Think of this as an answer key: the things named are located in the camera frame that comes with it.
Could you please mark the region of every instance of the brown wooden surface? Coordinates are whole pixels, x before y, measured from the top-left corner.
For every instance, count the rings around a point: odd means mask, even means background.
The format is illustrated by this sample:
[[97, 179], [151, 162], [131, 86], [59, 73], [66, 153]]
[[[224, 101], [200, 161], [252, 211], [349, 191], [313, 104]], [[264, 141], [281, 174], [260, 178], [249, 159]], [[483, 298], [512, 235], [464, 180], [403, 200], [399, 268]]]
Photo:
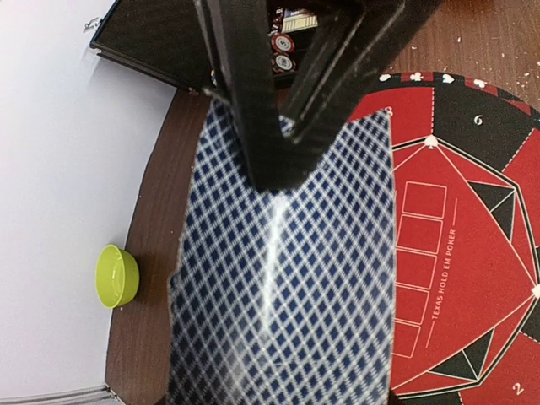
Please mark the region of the brown wooden surface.
[[[448, 0], [389, 72], [441, 71], [484, 79], [540, 109], [540, 6], [535, 0]], [[192, 160], [208, 100], [178, 92], [143, 178], [127, 249], [141, 268], [134, 302], [114, 310], [106, 381], [126, 402], [165, 393], [174, 270]]]

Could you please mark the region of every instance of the white rectangle outline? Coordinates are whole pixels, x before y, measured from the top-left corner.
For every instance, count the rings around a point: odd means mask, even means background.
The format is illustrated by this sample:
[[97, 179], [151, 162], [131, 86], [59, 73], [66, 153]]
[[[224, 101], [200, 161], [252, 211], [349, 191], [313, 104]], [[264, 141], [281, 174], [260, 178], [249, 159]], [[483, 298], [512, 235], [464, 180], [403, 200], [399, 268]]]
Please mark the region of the white rectangle outline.
[[[407, 187], [410, 184], [418, 184], [420, 186], [428, 186], [433, 188], [443, 188], [445, 190], [445, 197], [443, 199], [442, 203], [442, 215], [440, 217], [436, 217], [434, 215], [425, 215], [423, 213], [411, 213], [410, 211], [405, 211], [405, 202], [407, 201]], [[411, 215], [422, 217], [422, 218], [437, 218], [437, 219], [444, 219], [445, 213], [446, 213], [446, 197], [448, 196], [448, 187], [442, 186], [440, 184], [431, 184], [431, 183], [421, 183], [419, 181], [407, 181], [405, 183], [405, 192], [403, 193], [403, 205], [402, 205], [402, 213], [410, 213]]]
[[407, 285], [408, 287], [413, 287], [413, 288], [416, 288], [416, 289], [424, 289], [424, 290], [427, 290], [427, 291], [431, 291], [431, 287], [433, 287], [433, 279], [435, 278], [435, 269], [437, 268], [437, 259], [438, 259], [438, 257], [436, 255], [431, 254], [431, 253], [423, 253], [423, 252], [420, 252], [420, 251], [403, 250], [401, 247], [396, 248], [396, 251], [402, 251], [404, 253], [413, 253], [414, 255], [433, 257], [435, 259], [434, 262], [433, 262], [433, 270], [431, 270], [431, 280], [429, 281], [429, 287], [422, 287], [422, 286], [416, 285], [416, 284], [407, 284], [407, 283], [402, 283], [400, 281], [397, 281], [397, 276], [399, 275], [399, 267], [397, 268], [397, 274], [396, 274], [396, 284]]
[[401, 325], [405, 325], [407, 327], [416, 327], [418, 329], [417, 333], [416, 333], [416, 340], [414, 341], [414, 346], [413, 346], [413, 351], [411, 352], [410, 356], [406, 356], [404, 354], [399, 354], [399, 353], [395, 353], [393, 350], [392, 350], [392, 354], [394, 354], [395, 356], [399, 356], [399, 357], [404, 357], [405, 359], [412, 359], [413, 356], [414, 356], [414, 351], [416, 350], [416, 346], [419, 342], [419, 336], [420, 336], [420, 327], [418, 325], [411, 325], [409, 323], [403, 323], [403, 322], [399, 322], [399, 321], [396, 321], [396, 323], [399, 323]]
[[[410, 289], [409, 287], [405, 286], [405, 285], [397, 285], [396, 286], [396, 302], [397, 302], [397, 288], [401, 288], [401, 289]], [[396, 312], [396, 321], [402, 321], [402, 323], [406, 322], [406, 323], [411, 323], [411, 324], [414, 324], [414, 325], [422, 325], [422, 323], [424, 322], [424, 317], [425, 317], [425, 311], [428, 309], [428, 302], [429, 302], [429, 291], [425, 291], [424, 289], [410, 289], [411, 291], [418, 291], [419, 293], [425, 293], [427, 295], [427, 298], [425, 299], [425, 304], [424, 304], [424, 310], [422, 311], [422, 318], [420, 318], [420, 322], [416, 322], [416, 321], [410, 321], [409, 319], [403, 319], [403, 318], [398, 318], [397, 317], [397, 312]]]
[[[437, 242], [437, 251], [422, 251], [420, 249], [414, 249], [413, 247], [400, 246], [399, 245], [399, 235], [402, 233], [403, 217], [423, 219], [424, 221], [439, 222], [440, 223], [440, 231], [439, 231], [439, 241]], [[439, 254], [439, 247], [440, 247], [440, 239], [442, 238], [443, 224], [444, 224], [444, 222], [441, 219], [430, 219], [430, 218], [426, 218], [426, 217], [418, 217], [416, 215], [408, 215], [408, 214], [402, 213], [402, 217], [399, 219], [399, 227], [398, 227], [398, 230], [397, 230], [396, 247], [399, 247], [402, 250], [406, 250], [406, 251], [420, 251], [420, 252], [428, 253], [428, 254], [431, 254], [431, 255], [438, 255]]]

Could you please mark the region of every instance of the blue checkered playing card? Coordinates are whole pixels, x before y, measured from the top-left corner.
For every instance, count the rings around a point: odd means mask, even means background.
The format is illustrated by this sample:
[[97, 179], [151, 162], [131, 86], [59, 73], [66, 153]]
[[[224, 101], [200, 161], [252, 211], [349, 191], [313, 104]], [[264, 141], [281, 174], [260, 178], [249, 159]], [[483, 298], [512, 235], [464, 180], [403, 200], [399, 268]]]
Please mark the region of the blue checkered playing card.
[[258, 192], [212, 103], [170, 280], [170, 405], [386, 403], [390, 145], [382, 111], [345, 125], [303, 185]]

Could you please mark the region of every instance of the heart symbol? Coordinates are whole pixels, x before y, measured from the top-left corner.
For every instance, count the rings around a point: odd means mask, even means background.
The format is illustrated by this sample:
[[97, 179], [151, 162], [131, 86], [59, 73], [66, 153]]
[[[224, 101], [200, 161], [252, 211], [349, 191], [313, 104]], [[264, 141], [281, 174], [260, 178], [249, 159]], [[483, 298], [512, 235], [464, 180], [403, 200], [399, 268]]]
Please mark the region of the heart symbol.
[[424, 141], [424, 145], [429, 147], [430, 149], [433, 149], [433, 148], [436, 148], [439, 146], [439, 141], [437, 140], [436, 137], [434, 137], [433, 135], [429, 135], [425, 141]]
[[423, 78], [424, 76], [422, 76], [422, 73], [420, 72], [411, 74], [411, 80], [413, 80], [414, 82], [420, 82]]
[[483, 89], [484, 87], [486, 87], [486, 82], [484, 82], [483, 80], [475, 79], [475, 80], [474, 80], [474, 83], [475, 83], [480, 89]]
[[450, 74], [443, 74], [442, 75], [442, 83], [454, 83], [455, 79]]

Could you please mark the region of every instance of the plastic bowl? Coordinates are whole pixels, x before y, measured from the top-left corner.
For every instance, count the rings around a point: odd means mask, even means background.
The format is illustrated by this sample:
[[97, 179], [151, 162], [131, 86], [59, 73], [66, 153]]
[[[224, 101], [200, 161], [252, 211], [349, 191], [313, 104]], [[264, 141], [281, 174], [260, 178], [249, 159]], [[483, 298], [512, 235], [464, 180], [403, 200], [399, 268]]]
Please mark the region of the plastic bowl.
[[139, 274], [135, 258], [114, 245], [106, 246], [95, 269], [95, 287], [101, 304], [116, 308], [135, 298]]

